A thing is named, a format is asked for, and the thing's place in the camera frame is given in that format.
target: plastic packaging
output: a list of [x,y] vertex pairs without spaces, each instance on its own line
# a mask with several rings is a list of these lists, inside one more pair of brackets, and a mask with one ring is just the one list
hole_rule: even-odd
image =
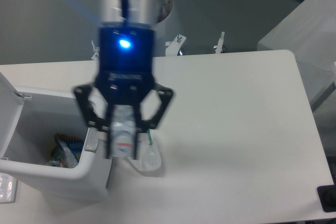
[[161,167],[161,155],[153,131],[140,135],[138,143],[138,160],[130,160],[135,168],[141,172],[157,170]]
[[17,179],[8,174],[0,173],[0,204],[15,201]]
[[64,167],[64,164],[60,160],[50,160],[48,163],[46,163],[46,166]]
[[61,161],[64,163],[66,168],[75,168],[78,165],[78,161],[73,155],[72,151],[69,149],[67,144],[61,139],[55,137],[57,146],[61,151]]
[[79,162],[80,155],[84,147],[84,141],[75,136],[68,136],[60,133],[56,133],[55,137],[64,141],[68,148],[71,150],[77,162]]

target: white table surface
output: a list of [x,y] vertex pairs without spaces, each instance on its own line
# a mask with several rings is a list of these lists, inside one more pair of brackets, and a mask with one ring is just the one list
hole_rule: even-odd
[[[332,184],[289,51],[155,58],[176,97],[156,140],[159,177],[118,160],[104,202],[43,195],[19,183],[1,223],[272,223],[336,217],[316,188]],[[15,85],[70,90],[94,61],[0,66]],[[150,105],[144,110],[149,113]]]

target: blue led light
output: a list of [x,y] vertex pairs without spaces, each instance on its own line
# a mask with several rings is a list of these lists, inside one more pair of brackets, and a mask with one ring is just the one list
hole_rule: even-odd
[[131,43],[125,39],[119,40],[119,44],[122,48],[129,49],[131,47]]

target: gray floor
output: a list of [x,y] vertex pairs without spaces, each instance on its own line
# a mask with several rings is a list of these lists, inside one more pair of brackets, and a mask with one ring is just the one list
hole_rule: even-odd
[[[166,38],[187,37],[186,54],[228,52],[257,42],[298,6],[296,0],[174,0]],[[98,0],[0,0],[0,64],[88,60],[97,40]]]

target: white plastic container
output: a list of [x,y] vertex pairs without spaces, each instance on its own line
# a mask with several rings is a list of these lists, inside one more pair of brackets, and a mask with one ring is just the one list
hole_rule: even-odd
[[[90,98],[101,115],[105,102]],[[15,89],[0,73],[0,173],[7,173],[43,193],[103,200],[112,160],[104,157],[104,143],[88,129],[72,93],[28,87]],[[85,139],[75,168],[50,167],[55,133]]]

